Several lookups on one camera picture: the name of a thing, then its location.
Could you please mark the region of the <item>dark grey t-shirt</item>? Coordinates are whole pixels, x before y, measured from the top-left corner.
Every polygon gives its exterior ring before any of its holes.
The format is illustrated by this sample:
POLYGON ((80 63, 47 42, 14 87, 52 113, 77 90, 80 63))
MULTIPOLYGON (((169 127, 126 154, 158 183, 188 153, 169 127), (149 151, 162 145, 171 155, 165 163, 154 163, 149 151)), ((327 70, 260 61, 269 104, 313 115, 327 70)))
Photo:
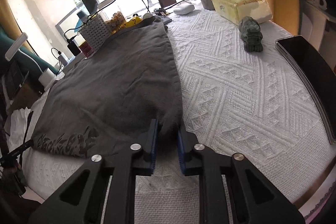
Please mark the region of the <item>dark grey t-shirt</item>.
POLYGON ((146 133, 152 119, 159 144, 173 145, 182 116, 171 42, 151 17, 108 38, 52 86, 32 138, 47 153, 109 156, 146 133))

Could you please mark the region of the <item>white textured tablecloth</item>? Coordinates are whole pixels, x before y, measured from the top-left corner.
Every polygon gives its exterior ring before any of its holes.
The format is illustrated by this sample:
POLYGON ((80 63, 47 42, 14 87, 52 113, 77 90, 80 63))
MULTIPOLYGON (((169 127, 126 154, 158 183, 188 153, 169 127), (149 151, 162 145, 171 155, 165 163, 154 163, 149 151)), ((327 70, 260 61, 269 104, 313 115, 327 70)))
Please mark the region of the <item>white textured tablecloth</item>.
MULTIPOLYGON (((240 152, 292 203, 335 159, 325 126, 305 85, 277 51, 291 34, 261 24, 261 53, 246 53, 236 25, 196 5, 172 13, 169 27, 182 84, 187 130, 218 153, 240 152)), ((29 149, 28 186, 47 199, 83 161, 29 149)), ((181 173, 177 153, 158 159, 151 177, 138 177, 135 223, 199 223, 198 178, 181 173)))

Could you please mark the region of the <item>white desk lamp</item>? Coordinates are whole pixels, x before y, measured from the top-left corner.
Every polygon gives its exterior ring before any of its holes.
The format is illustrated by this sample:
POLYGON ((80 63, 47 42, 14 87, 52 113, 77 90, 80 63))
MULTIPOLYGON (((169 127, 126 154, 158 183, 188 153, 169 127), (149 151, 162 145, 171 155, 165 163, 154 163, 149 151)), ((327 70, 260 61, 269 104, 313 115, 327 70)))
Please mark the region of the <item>white desk lamp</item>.
POLYGON ((27 39, 27 34, 23 32, 16 40, 7 42, 3 57, 8 62, 15 60, 23 65, 46 91, 56 81, 58 71, 41 57, 24 49, 27 39))

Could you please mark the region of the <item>white usb charger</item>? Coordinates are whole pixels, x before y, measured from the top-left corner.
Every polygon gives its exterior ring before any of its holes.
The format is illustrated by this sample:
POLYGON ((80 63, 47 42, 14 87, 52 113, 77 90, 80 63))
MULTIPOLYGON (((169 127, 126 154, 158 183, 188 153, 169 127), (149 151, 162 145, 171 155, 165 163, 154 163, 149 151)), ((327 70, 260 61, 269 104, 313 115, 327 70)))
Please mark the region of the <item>white usb charger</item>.
POLYGON ((67 66, 69 63, 69 58, 63 53, 63 52, 58 52, 58 60, 61 62, 63 66, 67 66))

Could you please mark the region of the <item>black power adapter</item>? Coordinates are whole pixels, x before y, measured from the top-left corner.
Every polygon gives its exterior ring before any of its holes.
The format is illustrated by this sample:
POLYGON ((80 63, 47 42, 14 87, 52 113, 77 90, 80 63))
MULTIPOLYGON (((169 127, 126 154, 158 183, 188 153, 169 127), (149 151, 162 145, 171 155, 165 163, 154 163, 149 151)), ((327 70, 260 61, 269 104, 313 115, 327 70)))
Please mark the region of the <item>black power adapter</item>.
POLYGON ((81 53, 73 39, 67 39, 67 47, 75 57, 81 53))

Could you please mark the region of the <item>green stone lion figurine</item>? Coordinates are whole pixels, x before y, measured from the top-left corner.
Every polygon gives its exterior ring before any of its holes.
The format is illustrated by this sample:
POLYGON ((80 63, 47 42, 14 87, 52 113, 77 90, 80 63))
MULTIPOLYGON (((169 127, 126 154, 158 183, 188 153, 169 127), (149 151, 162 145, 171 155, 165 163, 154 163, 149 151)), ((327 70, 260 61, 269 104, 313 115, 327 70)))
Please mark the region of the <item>green stone lion figurine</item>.
POLYGON ((238 29, 246 52, 263 51, 263 45, 261 43, 263 35, 261 33, 260 25, 255 19, 251 16, 245 16, 242 18, 238 29))

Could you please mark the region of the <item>white perforated plastic basket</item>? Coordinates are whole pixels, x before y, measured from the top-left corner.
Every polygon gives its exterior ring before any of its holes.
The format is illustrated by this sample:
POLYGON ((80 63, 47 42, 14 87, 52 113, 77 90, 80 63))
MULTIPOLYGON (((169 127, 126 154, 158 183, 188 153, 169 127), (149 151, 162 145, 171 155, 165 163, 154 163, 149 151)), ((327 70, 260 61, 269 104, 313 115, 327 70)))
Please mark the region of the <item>white perforated plastic basket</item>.
POLYGON ((99 14, 84 25, 79 33, 94 52, 97 52, 111 36, 109 28, 99 14))

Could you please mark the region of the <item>clear snack jar grey lid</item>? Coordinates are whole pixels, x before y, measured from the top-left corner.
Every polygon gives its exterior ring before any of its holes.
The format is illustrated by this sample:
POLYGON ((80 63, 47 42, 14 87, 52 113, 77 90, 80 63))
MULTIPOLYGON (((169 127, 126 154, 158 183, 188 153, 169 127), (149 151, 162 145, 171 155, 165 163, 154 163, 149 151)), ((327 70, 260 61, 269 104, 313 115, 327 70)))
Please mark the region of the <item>clear snack jar grey lid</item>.
POLYGON ((113 17, 105 22, 105 25, 108 28, 110 34, 115 34, 119 30, 121 30, 125 24, 126 19, 120 11, 114 13, 113 17))

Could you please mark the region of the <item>yellow snack bag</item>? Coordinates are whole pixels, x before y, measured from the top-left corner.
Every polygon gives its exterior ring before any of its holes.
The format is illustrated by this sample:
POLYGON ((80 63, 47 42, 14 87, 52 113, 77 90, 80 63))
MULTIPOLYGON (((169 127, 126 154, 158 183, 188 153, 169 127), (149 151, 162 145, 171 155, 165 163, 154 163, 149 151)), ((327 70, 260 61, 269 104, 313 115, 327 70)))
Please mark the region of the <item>yellow snack bag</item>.
POLYGON ((138 16, 133 16, 129 19, 125 24, 123 24, 123 28, 130 28, 142 22, 142 18, 138 16))

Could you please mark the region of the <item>white earbuds case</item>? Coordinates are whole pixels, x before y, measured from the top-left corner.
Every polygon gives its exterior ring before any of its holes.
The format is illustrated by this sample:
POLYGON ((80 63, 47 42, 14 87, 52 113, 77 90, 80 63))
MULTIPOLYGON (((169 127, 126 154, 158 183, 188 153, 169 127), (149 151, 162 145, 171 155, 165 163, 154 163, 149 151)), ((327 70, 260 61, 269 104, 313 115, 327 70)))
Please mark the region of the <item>white earbuds case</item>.
POLYGON ((195 10, 195 6, 190 3, 177 5, 174 9, 174 13, 177 15, 186 15, 195 10))

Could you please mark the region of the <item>black car key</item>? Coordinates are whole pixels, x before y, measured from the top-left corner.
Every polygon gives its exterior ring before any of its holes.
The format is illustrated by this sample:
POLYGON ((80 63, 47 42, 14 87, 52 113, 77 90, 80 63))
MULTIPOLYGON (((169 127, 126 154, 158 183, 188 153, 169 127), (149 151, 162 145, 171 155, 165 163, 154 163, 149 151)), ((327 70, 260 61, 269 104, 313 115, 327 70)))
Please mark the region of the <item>black car key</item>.
POLYGON ((166 16, 167 15, 166 10, 164 8, 155 8, 154 13, 157 16, 166 16))

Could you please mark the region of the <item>black smartphone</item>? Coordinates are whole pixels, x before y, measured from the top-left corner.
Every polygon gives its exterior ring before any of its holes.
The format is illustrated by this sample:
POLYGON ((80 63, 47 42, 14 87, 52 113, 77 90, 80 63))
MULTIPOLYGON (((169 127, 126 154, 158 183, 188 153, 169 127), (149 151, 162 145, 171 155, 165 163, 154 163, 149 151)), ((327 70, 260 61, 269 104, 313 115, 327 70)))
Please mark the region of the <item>black smartphone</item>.
POLYGON ((335 73, 302 36, 277 39, 276 49, 308 89, 325 125, 329 142, 335 144, 335 73))

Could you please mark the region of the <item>blue cap spray bottle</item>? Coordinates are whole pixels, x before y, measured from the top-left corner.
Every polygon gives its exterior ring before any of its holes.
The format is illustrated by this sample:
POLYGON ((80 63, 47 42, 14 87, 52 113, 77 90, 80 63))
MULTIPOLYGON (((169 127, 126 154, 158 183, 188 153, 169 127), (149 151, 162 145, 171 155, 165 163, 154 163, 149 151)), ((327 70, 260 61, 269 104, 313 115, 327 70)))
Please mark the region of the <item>blue cap spray bottle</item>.
POLYGON ((82 24, 86 23, 88 20, 88 15, 83 10, 77 12, 77 16, 82 24))

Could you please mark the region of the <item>yellow tissue pack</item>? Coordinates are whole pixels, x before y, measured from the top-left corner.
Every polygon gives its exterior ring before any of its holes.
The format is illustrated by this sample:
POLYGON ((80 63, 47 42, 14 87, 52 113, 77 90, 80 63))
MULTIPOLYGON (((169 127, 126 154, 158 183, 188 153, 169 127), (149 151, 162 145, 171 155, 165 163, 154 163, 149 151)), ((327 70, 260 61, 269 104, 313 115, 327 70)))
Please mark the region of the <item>yellow tissue pack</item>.
POLYGON ((211 0, 214 9, 222 17, 239 25, 245 16, 259 24, 271 20, 273 15, 266 0, 211 0))

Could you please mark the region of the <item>yellow curtain left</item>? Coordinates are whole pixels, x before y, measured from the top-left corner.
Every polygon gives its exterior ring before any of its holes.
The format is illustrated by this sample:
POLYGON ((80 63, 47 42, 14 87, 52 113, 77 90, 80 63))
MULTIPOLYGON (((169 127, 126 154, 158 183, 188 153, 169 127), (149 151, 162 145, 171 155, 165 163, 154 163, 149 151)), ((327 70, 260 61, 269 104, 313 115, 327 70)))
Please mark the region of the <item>yellow curtain left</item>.
POLYGON ((16 40, 22 34, 22 31, 19 29, 7 0, 0 0, 0 14, 1 27, 4 29, 9 38, 16 40))

